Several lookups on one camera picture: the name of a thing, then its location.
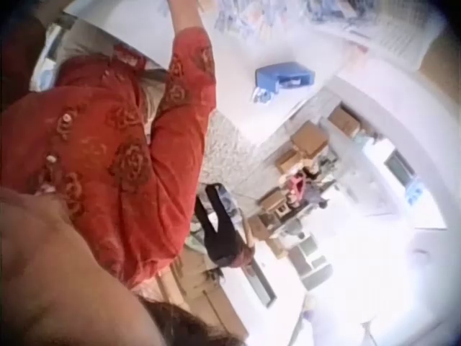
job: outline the floor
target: floor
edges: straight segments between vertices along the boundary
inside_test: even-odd
[[[258,201],[278,185],[275,161],[290,148],[290,136],[306,121],[328,116],[340,99],[322,89],[266,142],[255,146],[239,134],[218,111],[212,116],[200,183],[220,182],[232,192],[248,216],[257,212]]]

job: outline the table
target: table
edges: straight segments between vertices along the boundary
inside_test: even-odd
[[[67,12],[105,30],[150,59],[167,67],[174,38],[171,19],[153,0],[76,0]],[[215,30],[215,14],[202,14],[213,44],[218,82],[218,110],[254,144],[263,143],[315,95],[349,59],[345,41],[301,25],[275,33],[269,42],[249,45]],[[268,105],[255,105],[251,95],[255,70],[273,63],[297,61],[315,71],[313,86],[282,90]]]

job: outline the hair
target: hair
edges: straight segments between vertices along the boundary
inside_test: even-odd
[[[140,298],[166,341],[166,346],[245,346],[236,336],[208,326],[203,320],[170,303]]]
[[[328,201],[327,200],[322,200],[318,206],[321,208],[321,209],[326,209],[328,207]]]

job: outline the black pants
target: black pants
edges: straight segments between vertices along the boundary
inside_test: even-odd
[[[220,184],[208,185],[205,188],[211,205],[218,216],[218,231],[215,230],[208,218],[202,202],[197,197],[195,200],[195,215],[205,232],[205,247],[210,259],[219,267],[228,267],[241,251],[239,234],[237,233],[231,217],[226,212],[219,197]]]

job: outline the red sleeve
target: red sleeve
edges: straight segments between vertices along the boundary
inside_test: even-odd
[[[1,41],[1,111],[29,92],[30,79],[45,46],[46,29],[28,17]]]
[[[207,33],[198,27],[180,32],[151,134],[151,193],[156,206],[151,222],[162,255],[152,267],[145,267],[144,279],[169,265],[189,235],[215,94],[215,66]],[[135,278],[134,284],[142,279]]]

